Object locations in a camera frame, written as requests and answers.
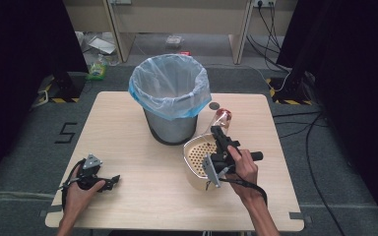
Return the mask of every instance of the trash bag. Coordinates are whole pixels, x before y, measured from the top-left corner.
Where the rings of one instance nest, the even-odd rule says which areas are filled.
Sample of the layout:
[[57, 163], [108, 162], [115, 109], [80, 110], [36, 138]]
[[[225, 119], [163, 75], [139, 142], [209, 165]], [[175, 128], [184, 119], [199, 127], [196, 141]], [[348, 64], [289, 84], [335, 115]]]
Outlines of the trash bag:
[[180, 54], [141, 63], [128, 91], [144, 109], [169, 121], [197, 116], [212, 99], [206, 69], [191, 56]]

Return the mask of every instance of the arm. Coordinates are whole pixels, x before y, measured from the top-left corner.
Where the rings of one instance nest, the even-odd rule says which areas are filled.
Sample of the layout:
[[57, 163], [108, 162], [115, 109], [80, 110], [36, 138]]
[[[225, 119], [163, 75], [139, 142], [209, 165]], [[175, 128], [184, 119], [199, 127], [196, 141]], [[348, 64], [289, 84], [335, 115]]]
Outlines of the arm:
[[[236, 174], [242, 179], [256, 184], [259, 168], [253, 162], [250, 151], [241, 149], [242, 155], [240, 155], [237, 150], [231, 146], [228, 146], [228, 151], [235, 161]], [[237, 176], [234, 174], [226, 175], [227, 179], [235, 179], [236, 177]], [[270, 216], [265, 201], [258, 191], [232, 183], [231, 187], [247, 208], [257, 235], [280, 235], [278, 228]]]
[[[78, 166], [73, 172], [72, 176], [78, 173]], [[89, 190], [82, 190], [76, 182], [70, 184], [69, 192], [67, 193], [66, 205], [64, 207], [64, 215], [60, 220], [57, 236], [67, 236], [72, 234], [73, 226], [76, 219], [86, 209], [94, 194], [103, 187], [104, 180], [94, 184]]]

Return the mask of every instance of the black curtain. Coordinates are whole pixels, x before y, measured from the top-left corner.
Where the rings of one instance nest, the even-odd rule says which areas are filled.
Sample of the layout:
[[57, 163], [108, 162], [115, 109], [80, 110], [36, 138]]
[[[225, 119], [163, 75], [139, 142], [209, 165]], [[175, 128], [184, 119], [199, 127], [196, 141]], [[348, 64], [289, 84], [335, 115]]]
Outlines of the black curtain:
[[[311, 35], [314, 19], [321, 16], [317, 4], [324, 1], [298, 1], [282, 48], [292, 65]], [[332, 23], [325, 39], [315, 41], [318, 50], [304, 65], [316, 77], [315, 86], [350, 163], [378, 205], [378, 4], [342, 1], [339, 6], [334, 15], [325, 16], [334, 16]], [[279, 62], [287, 63], [283, 57]]]
[[88, 68], [62, 0], [0, 0], [0, 160], [41, 81], [68, 71]]

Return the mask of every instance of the person's right hand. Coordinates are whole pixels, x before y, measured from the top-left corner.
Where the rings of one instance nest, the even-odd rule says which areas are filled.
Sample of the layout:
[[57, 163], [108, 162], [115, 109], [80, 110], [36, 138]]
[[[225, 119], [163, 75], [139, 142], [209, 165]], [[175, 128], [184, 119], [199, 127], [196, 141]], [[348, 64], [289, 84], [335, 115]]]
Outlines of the person's right hand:
[[[228, 146], [228, 151], [235, 161], [236, 174], [226, 174], [225, 178], [228, 180], [242, 178], [243, 180], [252, 184], [257, 184], [257, 173], [259, 171], [259, 167], [254, 163], [250, 151], [248, 149], [241, 149], [240, 155], [232, 146]], [[252, 188], [245, 188], [234, 183], [231, 183], [231, 187], [243, 202], [261, 197], [261, 194]]]

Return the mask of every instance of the person's left hand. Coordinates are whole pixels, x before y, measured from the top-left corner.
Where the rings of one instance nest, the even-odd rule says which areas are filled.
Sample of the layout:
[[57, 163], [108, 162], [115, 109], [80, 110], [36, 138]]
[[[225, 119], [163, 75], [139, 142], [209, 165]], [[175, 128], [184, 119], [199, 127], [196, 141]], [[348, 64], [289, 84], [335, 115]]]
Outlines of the person's left hand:
[[[80, 166], [76, 167], [72, 176], [77, 176]], [[90, 189], [83, 190], [79, 187], [78, 183], [71, 183], [69, 191], [67, 192], [66, 205], [64, 207], [64, 214], [69, 214], [76, 218], [79, 216], [88, 206], [95, 193], [103, 187], [104, 180], [98, 181]]]

